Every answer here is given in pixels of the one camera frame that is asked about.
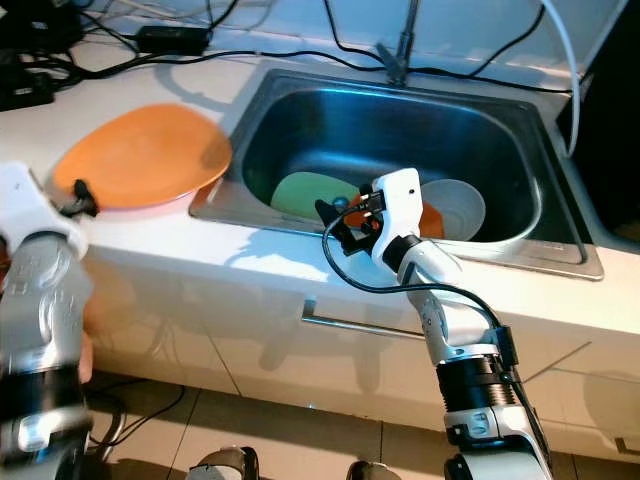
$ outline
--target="faucet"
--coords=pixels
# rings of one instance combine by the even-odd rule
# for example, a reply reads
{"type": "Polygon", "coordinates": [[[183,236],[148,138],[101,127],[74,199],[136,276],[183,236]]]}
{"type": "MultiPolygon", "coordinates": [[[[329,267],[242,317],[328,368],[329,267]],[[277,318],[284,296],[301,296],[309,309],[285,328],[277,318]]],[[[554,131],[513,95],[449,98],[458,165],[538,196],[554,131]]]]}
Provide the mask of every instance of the faucet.
{"type": "Polygon", "coordinates": [[[407,70],[409,69],[409,59],[411,57],[411,47],[413,46],[413,29],[416,23],[416,15],[418,14],[418,6],[420,0],[411,0],[409,4],[409,13],[407,14],[407,22],[404,30],[400,34],[400,42],[398,43],[398,51],[395,57],[381,43],[376,43],[376,50],[387,69],[387,77],[392,85],[403,87],[406,83],[407,70]]]}

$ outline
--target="cabinet door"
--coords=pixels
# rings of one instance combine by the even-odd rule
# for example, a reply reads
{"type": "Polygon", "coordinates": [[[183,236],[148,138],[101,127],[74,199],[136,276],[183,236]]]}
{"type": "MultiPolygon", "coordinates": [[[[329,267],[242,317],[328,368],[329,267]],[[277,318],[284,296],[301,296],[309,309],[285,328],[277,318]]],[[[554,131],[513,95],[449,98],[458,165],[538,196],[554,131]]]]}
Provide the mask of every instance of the cabinet door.
{"type": "Polygon", "coordinates": [[[182,276],[95,254],[85,266],[95,284],[84,328],[96,368],[237,393],[205,320],[190,310],[182,276]]]}
{"type": "MultiPolygon", "coordinates": [[[[443,428],[442,400],[421,338],[305,323],[302,292],[224,281],[212,286],[196,278],[187,290],[208,312],[206,328],[242,395],[443,428]]],[[[326,297],[316,300],[327,305],[326,297]]],[[[392,313],[362,311],[370,318],[392,313]]]]}
{"type": "Polygon", "coordinates": [[[554,449],[640,463],[640,383],[552,370],[527,391],[554,449]]]}

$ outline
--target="wall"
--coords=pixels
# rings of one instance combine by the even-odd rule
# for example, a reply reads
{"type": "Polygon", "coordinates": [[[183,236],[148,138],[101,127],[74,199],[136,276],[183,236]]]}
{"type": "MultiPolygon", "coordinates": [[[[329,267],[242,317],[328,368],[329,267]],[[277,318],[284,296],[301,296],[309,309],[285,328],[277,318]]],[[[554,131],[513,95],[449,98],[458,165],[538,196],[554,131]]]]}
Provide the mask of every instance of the wall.
{"type": "MultiPolygon", "coordinates": [[[[592,60],[626,1],[555,1],[583,69],[592,60]]],[[[228,4],[213,3],[216,16],[228,4]]],[[[225,23],[250,25],[266,12],[268,7],[265,5],[269,3],[270,0],[242,0],[242,7],[225,23]]],[[[392,49],[395,49],[404,26],[408,3],[409,0],[331,0],[339,35],[344,42],[372,47],[382,41],[392,49]]],[[[104,0],[96,1],[92,8],[99,10],[101,4],[104,0]]],[[[148,4],[188,12],[202,8],[204,0],[157,0],[148,4]]],[[[413,63],[459,72],[470,71],[504,43],[524,32],[533,22],[539,5],[538,0],[423,0],[416,23],[413,63]]],[[[123,8],[129,9],[116,0],[111,11],[123,8]]],[[[192,23],[206,22],[204,13],[197,18],[195,22],[192,19],[192,23]]],[[[123,19],[119,21],[123,28],[135,31],[132,24],[126,25],[123,19]]],[[[286,35],[293,38],[298,46],[327,44],[331,40],[331,32],[323,1],[275,0],[267,19],[254,29],[253,34],[220,29],[216,38],[220,45],[224,45],[221,48],[233,45],[234,48],[266,49],[265,43],[271,47],[274,42],[268,35],[286,35]]],[[[540,84],[554,83],[554,78],[550,77],[566,79],[564,51],[549,15],[545,15],[530,38],[501,55],[497,64],[487,69],[485,74],[540,84]]]]}

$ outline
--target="white bowl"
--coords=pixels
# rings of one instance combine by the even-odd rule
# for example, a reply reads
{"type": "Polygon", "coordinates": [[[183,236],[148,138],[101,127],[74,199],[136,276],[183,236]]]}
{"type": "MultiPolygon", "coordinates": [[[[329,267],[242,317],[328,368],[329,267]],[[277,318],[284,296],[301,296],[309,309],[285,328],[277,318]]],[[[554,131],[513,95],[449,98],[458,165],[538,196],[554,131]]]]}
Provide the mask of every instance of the white bowl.
{"type": "Polygon", "coordinates": [[[484,222],[486,206],[480,192],[461,180],[444,179],[420,187],[422,200],[440,215],[447,240],[471,239],[484,222]]]}

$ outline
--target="cabinet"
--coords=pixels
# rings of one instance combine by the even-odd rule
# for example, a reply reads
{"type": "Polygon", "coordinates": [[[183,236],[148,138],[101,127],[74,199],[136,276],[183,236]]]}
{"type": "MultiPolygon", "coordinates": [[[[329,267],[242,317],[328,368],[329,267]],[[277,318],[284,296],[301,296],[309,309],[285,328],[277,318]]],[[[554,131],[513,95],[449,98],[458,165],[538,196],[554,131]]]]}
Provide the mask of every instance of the cabinet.
{"type": "MultiPolygon", "coordinates": [[[[96,295],[86,325],[99,368],[443,429],[435,370],[408,302],[346,286],[316,292],[228,267],[125,261],[88,261],[96,295]]],[[[552,447],[634,461],[618,453],[615,439],[635,449],[640,383],[578,371],[591,372],[593,332],[548,322],[542,329],[523,316],[502,320],[513,328],[520,374],[552,447]]]]}
{"type": "Polygon", "coordinates": [[[202,318],[186,314],[178,275],[96,255],[86,258],[85,267],[95,288],[84,328],[97,368],[237,393],[202,318]]]}

